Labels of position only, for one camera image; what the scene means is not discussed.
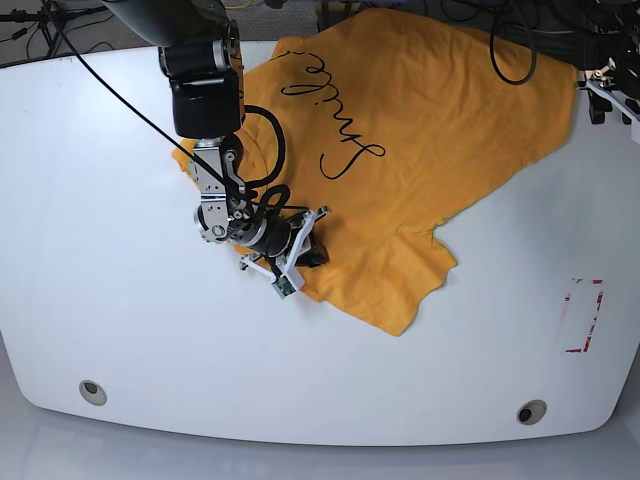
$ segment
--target metal bracket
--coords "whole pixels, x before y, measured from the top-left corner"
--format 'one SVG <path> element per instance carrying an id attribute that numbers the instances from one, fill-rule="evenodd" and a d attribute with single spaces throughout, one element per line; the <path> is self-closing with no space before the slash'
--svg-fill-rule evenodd
<path id="1" fill-rule="evenodd" d="M 220 139 L 198 140 L 193 152 L 204 160 L 220 177 L 224 178 L 220 159 Z M 200 234 L 207 242 L 222 241 L 229 229 L 227 192 L 222 183 L 200 168 L 193 160 L 189 162 L 189 173 L 200 189 L 202 220 Z"/>

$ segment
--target wire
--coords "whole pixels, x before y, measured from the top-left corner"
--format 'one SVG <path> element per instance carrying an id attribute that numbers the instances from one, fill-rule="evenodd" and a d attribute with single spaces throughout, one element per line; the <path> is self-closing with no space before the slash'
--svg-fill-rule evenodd
<path id="1" fill-rule="evenodd" d="M 468 22 L 470 20 L 473 20 L 478 15 L 480 15 L 480 11 L 481 11 L 480 8 L 479 7 L 475 7 L 476 9 L 473 11 L 473 13 L 470 13 L 468 17 L 456 18 L 456 17 L 450 15 L 449 13 L 447 13 L 446 9 L 444 8 L 444 2 L 445 2 L 445 0 L 440 0 L 440 10 L 442 11 L 442 14 L 445 16 L 445 18 L 447 20 L 452 21 L 452 22 L 464 23 L 464 22 Z"/>
<path id="2" fill-rule="evenodd" d="M 225 10 L 242 10 L 243 8 L 249 8 L 251 5 L 253 5 L 253 3 L 255 2 L 255 0 L 249 0 L 247 3 L 244 3 L 242 5 L 230 5 L 230 6 L 224 6 Z"/>
<path id="3" fill-rule="evenodd" d="M 536 71 L 538 51 L 536 50 L 536 45 L 535 45 L 535 42 L 533 41 L 533 31 L 531 30 L 531 26 L 529 25 L 529 22 L 527 22 L 527 19 L 524 16 L 524 13 L 522 13 L 522 10 L 520 10 L 520 6 L 518 5 L 518 0 L 508 0 L 508 1 L 511 4 L 511 7 L 513 8 L 513 10 L 520 17 L 520 22 L 522 23 L 522 26 L 524 27 L 527 33 L 527 38 L 529 40 L 529 48 L 531 49 L 531 63 L 529 65 L 529 71 L 520 80 L 511 80 L 510 78 L 505 77 L 504 74 L 500 71 L 500 67 L 498 67 L 498 62 L 496 61 L 494 43 L 495 43 L 496 33 L 498 32 L 498 29 L 500 28 L 500 25 L 501 25 L 500 18 L 502 17 L 502 14 L 504 12 L 504 7 L 502 11 L 496 14 L 494 17 L 493 27 L 491 28 L 491 34 L 489 35 L 489 56 L 491 57 L 491 65 L 493 65 L 493 69 L 495 70 L 498 77 L 500 77 L 500 80 L 502 80 L 505 83 L 508 83 L 509 85 L 524 85 L 529 80 L 531 80 L 531 78 L 533 77 L 533 74 Z"/>
<path id="4" fill-rule="evenodd" d="M 215 178 L 217 181 L 219 181 L 221 184 L 223 184 L 225 187 L 227 187 L 229 189 L 229 191 L 230 191 L 230 194 L 233 197 L 235 197 L 238 200 L 244 200 L 244 201 L 246 201 L 247 203 L 250 203 L 253 206 L 267 207 L 267 208 L 273 207 L 273 205 L 269 205 L 268 203 L 265 204 L 265 203 L 261 203 L 261 202 L 253 202 L 251 200 L 251 198 L 249 198 L 248 196 L 241 195 L 240 192 L 238 191 L 237 185 L 235 185 L 234 183 L 222 178 L 220 176 L 220 174 L 218 174 L 218 172 L 216 172 L 213 168 L 211 168 L 204 160 L 202 160 L 202 158 L 200 158 L 195 153 L 189 152 L 186 148 L 184 148 L 182 145 L 180 145 L 178 142 L 176 142 L 164 130 L 162 130 L 155 123 L 153 123 L 151 120 L 149 120 L 143 113 L 141 113 L 137 108 L 135 108 L 133 105 L 131 105 L 122 95 L 120 95 L 117 91 L 115 91 L 111 85 L 109 85 L 100 75 L 98 75 L 96 73 L 96 71 L 93 68 L 91 68 L 91 66 L 86 62 L 86 60 L 84 58 L 82 58 L 82 55 L 80 55 L 78 50 L 69 41 L 69 39 L 67 38 L 67 35 L 63 31 L 63 29 L 56 22 L 55 17 L 51 13 L 51 10 L 50 10 L 49 5 L 47 4 L 46 0 L 41 0 L 41 2 L 42 2 L 42 7 L 43 7 L 45 13 L 49 17 L 49 20 L 51 21 L 51 23 L 53 23 L 53 26 L 57 30 L 57 32 L 60 35 L 60 37 L 62 37 L 62 40 L 67 45 L 67 47 L 69 48 L 71 53 L 73 53 L 73 55 L 78 59 L 78 61 L 82 64 L 82 66 L 104 88 L 106 88 L 114 97 L 116 97 L 118 100 L 120 100 L 120 102 L 122 102 L 129 110 L 131 110 L 133 113 L 135 113 L 142 121 L 144 121 L 147 125 L 149 125 L 156 132 L 158 132 L 165 140 L 167 140 L 174 147 L 176 147 L 178 150 L 180 150 L 182 153 L 184 153 L 187 157 L 189 157 L 191 160 L 193 160 L 200 168 L 205 170 L 209 175 L 211 175 L 213 178 Z M 278 129 L 280 129 L 280 131 L 282 130 L 281 127 L 280 127 L 280 124 L 277 122 L 277 120 L 275 120 L 275 123 L 272 123 L 272 125 L 273 125 L 274 129 L 276 130 L 276 132 L 278 131 Z M 301 207 L 301 206 L 297 206 L 297 205 L 284 205 L 284 206 L 282 206 L 280 208 L 290 209 L 290 210 L 308 210 L 307 207 Z"/>
<path id="5" fill-rule="evenodd" d="M 588 28 L 576 25 L 575 23 L 567 19 L 562 13 L 560 13 L 560 10 L 558 10 L 558 7 L 556 7 L 554 0 L 546 0 L 546 3 L 547 7 L 549 8 L 549 12 L 551 12 L 551 15 L 553 15 L 556 20 L 562 23 L 565 27 L 570 28 L 576 32 L 583 33 L 590 37 L 598 37 L 600 35 L 603 35 L 602 33 L 594 32 L 593 30 L 589 30 Z"/>
<path id="6" fill-rule="evenodd" d="M 524 27 L 522 25 L 518 25 L 517 23 L 512 23 L 512 24 L 504 23 L 503 25 L 524 30 Z M 532 28 L 531 31 L 533 33 L 541 33 L 543 35 L 571 35 L 571 34 L 580 33 L 580 32 L 576 32 L 575 30 L 537 30 L 535 28 Z"/>
<path id="7" fill-rule="evenodd" d="M 398 8 L 400 5 L 402 5 L 401 2 L 394 2 L 389 4 L 389 6 L 382 6 L 378 3 L 374 3 L 374 2 L 364 2 L 365 6 L 369 7 L 369 8 L 389 8 L 390 10 L 395 10 L 396 8 Z"/>
<path id="8" fill-rule="evenodd" d="M 27 34 L 27 32 L 31 30 L 33 27 L 35 27 L 37 24 L 38 22 L 33 22 L 28 27 L 21 28 L 20 30 L 14 32 L 10 37 L 0 40 L 0 43 L 10 42 L 11 40 L 18 40 L 19 38 L 24 37 Z"/>
<path id="9" fill-rule="evenodd" d="M 27 59 L 31 60 L 31 55 L 29 55 L 29 46 L 31 45 L 31 40 L 33 40 L 33 37 L 35 37 L 36 33 L 38 33 L 39 30 L 34 30 L 33 32 L 31 32 L 31 35 L 29 35 L 29 40 L 27 40 L 27 46 L 25 47 L 26 52 L 27 52 Z"/>
<path id="10" fill-rule="evenodd" d="M 83 53 L 83 55 L 86 55 L 87 53 L 91 53 L 93 52 L 96 48 L 98 48 L 100 45 L 106 45 L 107 47 L 109 47 L 110 50 L 115 50 L 114 46 L 111 45 L 109 42 L 100 42 L 100 43 L 96 43 L 93 47 L 91 47 L 89 50 L 87 50 L 86 52 Z"/>
<path id="11" fill-rule="evenodd" d="M 85 28 L 85 27 L 91 27 L 92 25 L 99 25 L 101 23 L 107 23 L 113 17 L 115 17 L 115 14 L 112 13 L 111 15 L 109 15 L 109 17 L 105 18 L 104 20 L 99 20 L 97 22 L 91 22 L 91 23 L 85 23 L 84 25 L 78 25 L 77 27 L 73 27 L 73 28 L 70 28 L 69 30 L 67 30 L 66 34 L 69 35 L 71 32 L 73 32 L 75 30 L 80 30 L 80 29 Z"/>

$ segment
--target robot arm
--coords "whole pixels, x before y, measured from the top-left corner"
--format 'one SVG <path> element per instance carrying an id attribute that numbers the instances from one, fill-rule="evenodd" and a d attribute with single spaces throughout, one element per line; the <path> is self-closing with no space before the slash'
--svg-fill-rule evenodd
<path id="1" fill-rule="evenodd" d="M 206 17 L 191 0 L 103 2 L 135 33 L 159 47 L 160 66 L 173 95 L 176 133 L 196 139 L 194 154 L 200 161 L 190 162 L 190 174 L 201 193 L 195 220 L 202 238 L 207 242 L 230 240 L 252 250 L 241 258 L 241 268 L 266 275 L 282 298 L 299 290 L 304 280 L 296 266 L 315 267 L 328 261 L 326 250 L 312 233 L 313 225 L 328 209 L 301 209 L 283 217 L 281 211 L 289 198 L 285 185 L 268 188 L 260 202 L 253 201 L 257 197 L 254 189 L 273 183 L 282 170 L 285 144 L 271 113 L 255 106 L 247 106 L 245 112 L 236 23 L 227 18 L 220 2 L 216 12 Z M 267 118 L 279 145 L 274 170 L 264 179 L 246 183 L 237 175 L 243 150 L 233 135 L 245 113 Z M 278 200 L 271 203 L 274 196 Z M 269 269 L 257 263 L 261 258 Z"/>

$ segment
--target cable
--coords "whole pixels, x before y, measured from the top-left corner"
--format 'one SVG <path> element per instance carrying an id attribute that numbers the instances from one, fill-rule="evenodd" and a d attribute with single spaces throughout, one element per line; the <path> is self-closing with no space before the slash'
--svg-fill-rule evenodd
<path id="1" fill-rule="evenodd" d="M 243 8 L 248 8 L 251 5 L 253 5 L 254 1 L 255 0 L 249 0 L 247 3 L 244 3 L 242 5 L 235 5 L 235 6 L 231 5 L 231 6 L 228 6 L 228 7 L 226 5 L 224 5 L 224 9 L 225 10 L 242 10 Z"/>
<path id="2" fill-rule="evenodd" d="M 480 0 L 480 3 L 470 2 L 468 0 L 450 0 L 450 1 L 454 3 L 459 3 L 460 5 L 466 5 L 467 7 L 471 7 L 475 9 L 475 11 L 472 14 L 470 14 L 468 17 L 456 18 L 456 17 L 453 17 L 451 14 L 447 13 L 446 9 L 444 8 L 444 0 L 440 0 L 440 10 L 442 11 L 442 14 L 445 16 L 446 19 L 456 23 L 469 22 L 474 18 L 476 18 L 478 15 L 480 15 L 481 12 L 487 13 L 489 15 L 495 15 L 499 9 L 504 8 L 504 4 L 485 5 L 484 0 Z"/>
<path id="3" fill-rule="evenodd" d="M 374 2 L 364 2 L 365 6 L 368 8 L 388 8 L 390 10 L 395 10 L 396 8 L 398 8 L 400 5 L 402 5 L 402 2 L 394 2 L 389 4 L 389 6 L 382 6 L 378 3 L 374 3 Z"/>
<path id="4" fill-rule="evenodd" d="M 31 35 L 29 36 L 29 40 L 27 40 L 27 46 L 25 47 L 26 52 L 27 52 L 27 59 L 31 60 L 31 55 L 29 55 L 29 46 L 31 45 L 31 40 L 33 40 L 33 37 L 35 37 L 36 33 L 38 33 L 38 30 L 34 30 L 33 32 L 31 32 Z"/>
<path id="5" fill-rule="evenodd" d="M 109 42 L 100 42 L 100 43 L 96 43 L 93 47 L 91 47 L 89 50 L 87 50 L 86 52 L 83 53 L 83 55 L 86 55 L 87 53 L 91 53 L 93 52 L 96 48 L 98 48 L 100 45 L 106 45 L 107 47 L 109 47 L 110 50 L 115 50 L 114 46 L 111 45 Z"/>
<path id="6" fill-rule="evenodd" d="M 508 1 L 511 4 L 511 7 L 513 8 L 513 10 L 520 17 L 520 22 L 522 23 L 522 26 L 524 27 L 527 33 L 527 38 L 529 40 L 529 48 L 531 49 L 531 63 L 529 65 L 529 71 L 520 80 L 511 80 L 505 77 L 500 71 L 500 68 L 498 67 L 498 63 L 496 61 L 494 43 L 495 43 L 496 33 L 500 28 L 500 24 L 501 24 L 500 18 L 504 12 L 504 8 L 500 13 L 496 14 L 494 17 L 493 27 L 491 28 L 491 34 L 489 35 L 489 56 L 491 57 L 491 65 L 493 65 L 493 69 L 495 70 L 498 77 L 500 77 L 500 80 L 502 80 L 505 83 L 508 83 L 509 85 L 524 85 L 529 80 L 531 80 L 531 78 L 533 77 L 533 74 L 536 71 L 538 51 L 536 50 L 536 45 L 535 45 L 535 42 L 533 41 L 533 32 L 531 30 L 531 27 L 529 26 L 529 22 L 527 22 L 527 19 L 524 16 L 524 13 L 522 13 L 522 10 L 520 10 L 520 6 L 518 5 L 518 0 L 508 0 Z"/>
<path id="7" fill-rule="evenodd" d="M 560 10 L 558 10 L 558 8 L 556 7 L 554 0 L 547 0 L 546 4 L 547 4 L 547 7 L 549 8 L 549 12 L 551 12 L 551 15 L 553 15 L 556 18 L 556 20 L 562 23 L 565 27 L 570 28 L 571 30 L 574 30 L 576 32 L 583 33 L 585 35 L 589 35 L 590 37 L 594 37 L 594 36 L 598 37 L 602 35 L 599 32 L 594 32 L 593 30 L 589 30 L 588 28 L 584 28 L 584 27 L 581 27 L 580 25 L 576 25 L 575 23 L 567 19 L 562 13 L 560 13 Z"/>
<path id="8" fill-rule="evenodd" d="M 540 26 L 540 21 L 542 20 L 542 17 L 540 16 L 540 6 L 538 5 L 538 0 L 533 0 L 533 8 L 536 12 L 536 21 L 529 25 L 531 27 L 531 30 L 535 30 L 536 28 L 538 28 Z"/>
<path id="9" fill-rule="evenodd" d="M 504 23 L 503 25 L 519 28 L 521 30 L 525 29 L 522 25 L 518 25 L 517 23 L 511 23 L 511 24 Z M 541 33 L 543 35 L 571 35 L 571 34 L 580 33 L 580 32 L 576 32 L 575 30 L 538 30 L 535 28 L 532 28 L 531 31 L 533 33 Z"/>
<path id="10" fill-rule="evenodd" d="M 31 30 L 33 27 L 35 27 L 38 24 L 38 22 L 33 22 L 31 25 L 29 25 L 26 28 L 21 28 L 20 30 L 17 30 L 16 32 L 14 32 L 10 37 L 8 38 L 4 38 L 2 40 L 0 40 L 0 43 L 4 43 L 4 42 L 10 42 L 12 40 L 18 40 L 19 38 L 24 37 L 27 32 L 29 32 L 29 30 Z"/>
<path id="11" fill-rule="evenodd" d="M 120 95 L 117 91 L 115 91 L 113 89 L 113 87 L 111 87 L 111 85 L 109 85 L 100 75 L 98 75 L 96 73 L 96 71 L 93 68 L 91 68 L 91 66 L 86 62 L 86 60 L 84 58 L 82 58 L 82 55 L 80 55 L 78 50 L 69 41 L 69 39 L 67 38 L 67 35 L 65 34 L 65 32 L 62 30 L 62 28 L 60 28 L 60 26 L 55 21 L 55 17 L 51 13 L 51 10 L 49 9 L 49 5 L 47 4 L 46 0 L 41 0 L 41 2 L 42 2 L 42 7 L 43 7 L 45 13 L 49 17 L 49 20 L 51 21 L 51 23 L 53 23 L 53 26 L 55 27 L 55 29 L 57 30 L 58 34 L 60 35 L 60 37 L 62 38 L 64 43 L 67 45 L 67 47 L 69 48 L 71 53 L 73 53 L 73 55 L 78 59 L 78 61 L 82 64 L 82 66 L 104 88 L 106 88 L 114 97 L 116 97 L 118 100 L 120 100 L 120 102 L 122 102 L 129 110 L 131 110 L 133 113 L 135 113 L 142 121 L 144 121 L 147 125 L 149 125 L 151 128 L 153 128 L 157 133 L 159 133 L 165 140 L 167 140 L 174 147 L 176 147 L 178 150 L 180 150 L 183 154 L 185 154 L 187 157 L 189 157 L 191 160 L 193 160 L 200 168 L 205 170 L 209 175 L 211 175 L 213 178 L 215 178 L 217 181 L 219 181 L 221 184 L 223 184 L 226 188 L 228 188 L 230 194 L 234 198 L 236 198 L 238 200 L 244 200 L 247 203 L 250 203 L 251 205 L 257 206 L 257 207 L 268 207 L 268 208 L 272 207 L 272 205 L 269 205 L 269 204 L 263 204 L 263 203 L 260 203 L 260 202 L 253 202 L 253 201 L 251 201 L 251 198 L 249 198 L 248 196 L 240 194 L 240 192 L 238 191 L 237 185 L 235 185 L 234 183 L 230 182 L 229 180 L 226 180 L 226 179 L 222 178 L 222 176 L 220 176 L 218 174 L 218 172 L 216 172 L 204 160 L 202 160 L 202 158 L 200 158 L 198 155 L 196 155 L 194 153 L 189 152 L 186 148 L 184 148 L 182 145 L 180 145 L 178 142 L 176 142 L 164 130 L 162 130 L 155 123 L 153 123 L 151 120 L 149 120 L 137 108 L 135 108 L 133 105 L 131 105 L 122 95 Z M 250 110 L 250 108 L 246 108 L 247 113 L 254 113 L 254 112 L 250 112 L 249 110 Z M 278 123 L 277 119 L 275 120 L 275 124 L 272 123 L 272 125 L 274 126 L 274 129 L 277 126 L 281 130 L 280 124 Z M 297 206 L 297 205 L 284 205 L 281 208 L 283 208 L 283 209 L 286 208 L 286 209 L 291 209 L 291 210 L 308 210 L 307 207 L 301 207 L 301 206 Z"/>
<path id="12" fill-rule="evenodd" d="M 257 105 L 246 105 L 245 111 L 247 113 L 254 113 L 256 115 L 260 115 L 261 117 L 264 117 L 267 120 L 269 120 L 269 122 L 271 122 L 271 125 L 274 127 L 276 139 L 278 140 L 278 156 L 276 158 L 276 164 L 274 165 L 273 170 L 271 170 L 269 175 L 264 177 L 262 180 L 253 180 L 245 184 L 245 187 L 247 188 L 247 190 L 253 190 L 255 188 L 265 187 L 270 183 L 273 183 L 276 180 L 276 178 L 278 178 L 278 175 L 280 175 L 280 172 L 282 172 L 282 168 L 284 167 L 284 157 L 286 155 L 286 150 L 285 150 L 286 144 L 285 144 L 284 132 L 282 131 L 282 127 L 280 127 L 280 124 L 278 123 L 278 119 L 275 117 L 273 113 L 271 113 L 269 110 L 265 108 L 258 107 Z"/>
<path id="13" fill-rule="evenodd" d="M 99 25 L 101 23 L 107 23 L 113 17 L 115 17 L 115 14 L 112 13 L 111 15 L 109 15 L 109 17 L 105 18 L 104 20 L 99 20 L 97 22 L 91 22 L 91 23 L 85 23 L 84 25 L 78 25 L 77 27 L 73 27 L 73 28 L 70 28 L 69 30 L 67 30 L 66 34 L 69 35 L 71 32 L 73 32 L 75 30 L 80 30 L 80 29 L 85 28 L 85 27 L 91 27 L 92 25 Z"/>

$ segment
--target black cable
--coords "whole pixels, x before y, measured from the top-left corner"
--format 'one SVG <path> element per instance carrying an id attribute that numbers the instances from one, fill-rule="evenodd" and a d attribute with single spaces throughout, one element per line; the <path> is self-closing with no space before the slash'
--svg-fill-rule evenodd
<path id="1" fill-rule="evenodd" d="M 444 2 L 445 0 L 440 0 L 440 10 L 442 11 L 442 14 L 445 16 L 447 20 L 450 20 L 455 23 L 469 22 L 474 18 L 476 18 L 478 15 L 480 15 L 480 12 L 482 11 L 480 7 L 473 6 L 475 10 L 472 13 L 470 13 L 468 17 L 456 18 L 451 16 L 449 13 L 447 13 L 447 10 L 444 8 Z"/>
<path id="2" fill-rule="evenodd" d="M 274 195 L 279 195 L 278 201 L 275 204 L 271 204 L 271 203 L 269 203 L 269 200 Z M 280 210 L 289 201 L 289 197 L 290 196 L 291 196 L 291 190 L 289 190 L 289 187 L 287 187 L 286 185 L 276 185 L 274 187 L 271 187 L 271 188 L 267 189 L 267 191 L 264 192 L 262 197 L 260 197 L 260 203 L 262 203 L 263 205 L 260 206 L 258 208 L 258 210 L 256 211 L 255 219 L 254 219 L 255 222 L 258 225 L 260 223 L 262 223 L 262 219 L 264 218 L 265 214 L 267 213 L 266 205 L 269 205 L 271 207 L 271 210 L 276 215 L 278 215 L 280 213 Z"/>
<path id="3" fill-rule="evenodd" d="M 62 8 L 61 10 L 63 10 L 66 13 L 79 13 L 80 15 L 84 15 L 84 14 L 92 15 L 94 13 L 106 12 L 109 9 L 107 7 L 93 7 L 93 8 Z"/>
<path id="4" fill-rule="evenodd" d="M 89 50 L 87 50 L 86 52 L 83 52 L 83 55 L 86 55 L 87 53 L 91 53 L 93 52 L 96 48 L 98 48 L 100 45 L 106 45 L 107 47 L 109 47 L 110 50 L 115 50 L 114 46 L 111 45 L 109 42 L 99 42 L 96 43 L 93 47 L 91 47 Z"/>
<path id="5" fill-rule="evenodd" d="M 402 2 L 394 2 L 389 4 L 389 6 L 382 6 L 378 3 L 374 3 L 374 2 L 364 2 L 364 4 L 368 7 L 368 8 L 389 8 L 390 10 L 395 10 L 396 8 L 398 8 L 400 5 L 402 5 Z"/>
<path id="6" fill-rule="evenodd" d="M 73 27 L 70 28 L 69 30 L 66 31 L 66 34 L 69 35 L 71 32 L 75 31 L 75 30 L 80 30 L 82 28 L 85 27 L 90 27 L 92 25 L 99 25 L 101 23 L 107 23 L 109 20 L 111 20 L 113 17 L 115 17 L 115 15 L 112 13 L 111 15 L 109 15 L 108 18 L 105 18 L 104 20 L 99 20 L 97 22 L 91 22 L 91 23 L 85 23 L 84 25 L 78 25 L 77 27 Z"/>
<path id="7" fill-rule="evenodd" d="M 31 45 L 31 40 L 33 40 L 33 37 L 35 37 L 36 33 L 38 33 L 39 30 L 36 29 L 33 32 L 31 32 L 31 35 L 29 36 L 29 40 L 27 40 L 27 46 L 25 47 L 26 52 L 27 52 L 27 59 L 31 60 L 31 55 L 29 55 L 29 46 Z"/>
<path id="8" fill-rule="evenodd" d="M 540 16 L 540 6 L 538 5 L 538 0 L 533 0 L 533 8 L 536 13 L 536 16 L 535 16 L 536 21 L 530 25 L 531 30 L 535 30 L 536 28 L 540 27 L 540 22 L 542 20 Z"/>
<path id="9" fill-rule="evenodd" d="M 584 35 L 588 35 L 590 37 L 599 37 L 600 35 L 605 35 L 600 32 L 594 32 L 593 30 L 589 30 L 588 28 L 584 28 L 584 27 L 581 27 L 580 25 L 573 23 L 571 20 L 565 17 L 560 12 L 560 10 L 558 10 L 554 0 L 547 0 L 546 4 L 547 4 L 547 8 L 549 9 L 549 12 L 551 12 L 551 15 L 553 15 L 556 18 L 556 20 L 562 23 L 565 27 L 570 28 L 571 30 L 574 30 L 576 32 L 583 33 Z"/>
<path id="10" fill-rule="evenodd" d="M 27 32 L 29 32 L 29 30 L 31 30 L 37 24 L 38 24 L 38 22 L 33 22 L 28 27 L 21 28 L 20 30 L 15 31 L 10 37 L 0 40 L 0 43 L 10 42 L 12 40 L 18 40 L 19 38 L 24 37 L 27 34 Z"/>
<path id="11" fill-rule="evenodd" d="M 251 198 L 249 198 L 248 196 L 240 194 L 240 192 L 238 191 L 238 186 L 237 185 L 235 185 L 231 181 L 228 181 L 228 180 L 222 178 L 218 174 L 218 172 L 216 172 L 213 168 L 211 168 L 204 160 L 202 160 L 202 158 L 200 158 L 198 155 L 196 155 L 194 153 L 189 152 L 186 148 L 184 148 L 182 145 L 180 145 L 178 142 L 176 142 L 173 138 L 171 138 L 167 133 L 165 133 L 164 130 L 162 130 L 155 123 L 153 123 L 151 120 L 149 120 L 137 108 L 135 108 L 133 105 L 131 105 L 122 95 L 120 95 L 118 92 L 116 92 L 113 89 L 113 87 L 111 87 L 111 85 L 109 85 L 100 75 L 98 75 L 95 72 L 95 70 L 93 68 L 91 68 L 91 66 L 85 61 L 85 59 L 82 58 L 82 55 L 80 55 L 78 50 L 69 41 L 69 39 L 67 38 L 67 35 L 65 34 L 65 32 L 62 30 L 62 28 L 60 28 L 60 26 L 56 22 L 55 17 L 51 13 L 51 10 L 50 10 L 49 5 L 47 4 L 46 0 L 41 0 L 41 2 L 42 2 L 42 8 L 44 9 L 45 13 L 49 17 L 49 20 L 51 21 L 51 23 L 53 23 L 53 26 L 55 27 L 55 29 L 57 30 L 58 34 L 60 35 L 62 40 L 65 42 L 65 44 L 67 45 L 67 47 L 69 48 L 71 53 L 73 53 L 73 55 L 78 59 L 78 61 L 82 64 L 82 66 L 104 88 L 106 88 L 114 97 L 116 97 L 118 100 L 120 100 L 120 102 L 122 102 L 129 110 L 131 110 L 133 113 L 135 113 L 142 121 L 144 121 L 147 125 L 149 125 L 151 128 L 153 128 L 157 133 L 159 133 L 165 140 L 167 140 L 169 143 L 171 143 L 174 147 L 176 147 L 178 150 L 180 150 L 182 153 L 184 153 L 187 157 L 189 157 L 191 160 L 193 160 L 200 168 L 205 170 L 209 175 L 211 175 L 213 178 L 215 178 L 217 181 L 219 181 L 221 184 L 223 184 L 227 189 L 229 189 L 229 192 L 230 192 L 231 196 L 233 196 L 234 198 L 236 198 L 238 200 L 245 200 L 246 202 L 248 202 L 248 203 L 250 203 L 250 204 L 252 204 L 254 206 L 257 206 L 257 207 L 261 207 L 261 206 L 271 207 L 271 205 L 264 205 L 264 204 L 259 203 L 259 202 L 253 202 L 253 201 L 251 201 Z M 307 207 L 300 207 L 300 206 L 297 206 L 297 205 L 285 205 L 285 206 L 283 206 L 281 208 L 283 208 L 283 209 L 285 209 L 285 208 L 286 209 L 292 209 L 292 210 L 308 210 Z"/>
<path id="12" fill-rule="evenodd" d="M 527 39 L 529 40 L 529 48 L 531 49 L 531 64 L 529 65 L 529 71 L 520 80 L 511 80 L 510 78 L 505 77 L 500 71 L 500 68 L 498 67 L 498 63 L 496 61 L 494 43 L 495 43 L 496 33 L 498 32 L 498 29 L 500 28 L 500 25 L 501 25 L 500 18 L 502 17 L 504 9 L 503 11 L 497 13 L 494 17 L 493 27 L 491 28 L 491 34 L 489 35 L 489 57 L 491 57 L 491 65 L 493 65 L 493 69 L 495 70 L 498 77 L 500 77 L 500 80 L 502 80 L 505 83 L 508 83 L 509 85 L 523 85 L 527 83 L 529 80 L 531 80 L 531 78 L 533 77 L 533 74 L 536 71 L 538 51 L 536 50 L 536 44 L 533 41 L 533 31 L 531 30 L 531 26 L 529 25 L 529 22 L 527 22 L 527 19 L 525 18 L 524 13 L 522 13 L 522 10 L 520 10 L 520 6 L 518 5 L 518 0 L 508 0 L 508 1 L 511 4 L 511 7 L 513 8 L 513 10 L 520 17 L 520 22 L 522 23 L 522 26 L 524 27 L 527 33 Z"/>
<path id="13" fill-rule="evenodd" d="M 269 185 L 270 183 L 273 183 L 276 180 L 276 178 L 278 178 L 278 175 L 280 175 L 280 172 L 282 172 L 282 168 L 284 167 L 284 158 L 286 155 L 286 146 L 285 146 L 286 143 L 285 143 L 284 132 L 282 131 L 282 127 L 280 126 L 278 119 L 275 117 L 273 113 L 271 113 L 269 110 L 266 110 L 262 107 L 258 107 L 256 105 L 246 105 L 244 107 L 244 110 L 246 113 L 254 113 L 256 115 L 260 115 L 266 118 L 267 120 L 269 120 L 276 134 L 276 139 L 278 140 L 278 156 L 276 157 L 276 164 L 273 166 L 273 170 L 271 170 L 271 173 L 269 173 L 269 175 L 267 175 L 261 180 L 252 180 L 245 184 L 245 187 L 247 188 L 247 190 L 254 190 L 256 188 Z"/>

